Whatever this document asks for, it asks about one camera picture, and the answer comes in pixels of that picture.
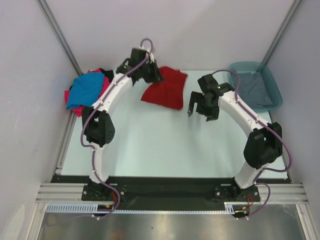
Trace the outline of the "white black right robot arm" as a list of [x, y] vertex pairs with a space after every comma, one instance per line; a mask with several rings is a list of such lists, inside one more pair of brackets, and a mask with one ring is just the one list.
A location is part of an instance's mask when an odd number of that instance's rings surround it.
[[282, 155], [282, 127], [277, 122], [270, 123], [259, 117], [229, 83], [219, 84], [212, 74], [202, 76], [197, 82], [201, 91], [191, 92], [187, 114], [191, 116], [196, 112], [209, 122], [217, 120], [223, 110], [247, 137], [243, 150], [245, 162], [229, 187], [230, 196], [242, 201], [262, 171]]

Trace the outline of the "red t shirt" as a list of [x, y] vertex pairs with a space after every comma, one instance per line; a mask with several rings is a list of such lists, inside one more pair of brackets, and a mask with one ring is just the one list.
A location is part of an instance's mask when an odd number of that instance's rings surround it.
[[183, 91], [188, 75], [168, 66], [159, 68], [164, 81], [151, 84], [141, 101], [180, 111], [184, 107]]

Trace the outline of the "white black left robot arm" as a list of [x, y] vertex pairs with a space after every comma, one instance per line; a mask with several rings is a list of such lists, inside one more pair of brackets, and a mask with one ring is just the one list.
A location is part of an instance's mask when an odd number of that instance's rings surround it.
[[110, 176], [102, 173], [103, 152], [116, 133], [111, 118], [113, 111], [120, 98], [140, 79], [146, 83], [158, 83], [164, 80], [153, 51], [153, 47], [133, 48], [130, 57], [116, 69], [113, 80], [101, 97], [90, 107], [85, 106], [82, 110], [80, 143], [92, 151], [87, 192], [93, 193], [100, 200], [107, 199], [114, 191], [107, 185]]

